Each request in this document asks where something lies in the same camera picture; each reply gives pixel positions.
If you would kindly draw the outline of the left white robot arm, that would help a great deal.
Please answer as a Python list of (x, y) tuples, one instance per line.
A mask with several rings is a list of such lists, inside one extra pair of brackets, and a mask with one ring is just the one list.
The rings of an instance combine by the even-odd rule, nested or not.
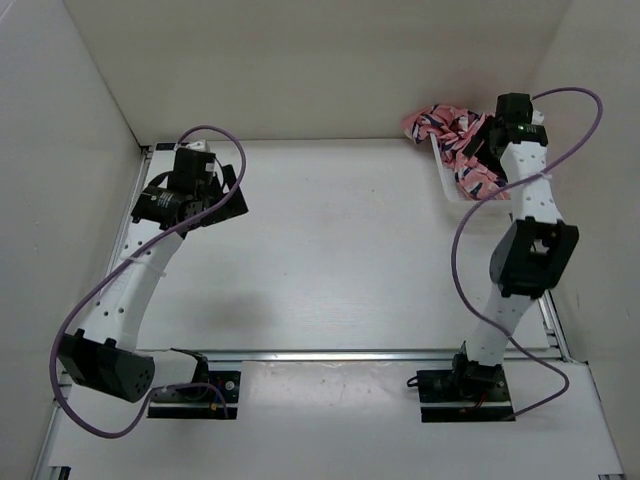
[(207, 141), (176, 145), (172, 169), (154, 177), (133, 206), (116, 276), (90, 299), (75, 331), (61, 335), (57, 364), (77, 385), (130, 403), (173, 383), (188, 400), (205, 396), (210, 377), (201, 355), (174, 349), (143, 354), (138, 336), (187, 235), (247, 211), (233, 166), (221, 164)]

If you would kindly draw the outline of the pink shark print shorts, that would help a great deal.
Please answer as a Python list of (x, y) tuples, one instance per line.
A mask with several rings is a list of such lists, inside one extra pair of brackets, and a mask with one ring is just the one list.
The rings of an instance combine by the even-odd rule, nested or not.
[(507, 183), (506, 180), (500, 181), (477, 161), (478, 154), (487, 156), (481, 149), (472, 158), (462, 154), (471, 137), (488, 117), (487, 113), (435, 104), (406, 116), (401, 127), (404, 135), (416, 145), (429, 140), (430, 135), (434, 134), (441, 158), (446, 167), (454, 172), (455, 182), (464, 195), (471, 200), (482, 200)]

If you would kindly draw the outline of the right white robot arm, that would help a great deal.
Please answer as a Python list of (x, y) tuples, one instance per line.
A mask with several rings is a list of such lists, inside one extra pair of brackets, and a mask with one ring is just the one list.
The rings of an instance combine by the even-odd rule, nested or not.
[(499, 161), (512, 187), (512, 223), (490, 259), (492, 289), (483, 318), (454, 358), (449, 387), (460, 399), (497, 386), (510, 337), (535, 301), (558, 284), (577, 245), (579, 231), (564, 222), (543, 172), (547, 145), (530, 96), (508, 93), (498, 97), (493, 118), (468, 146)]

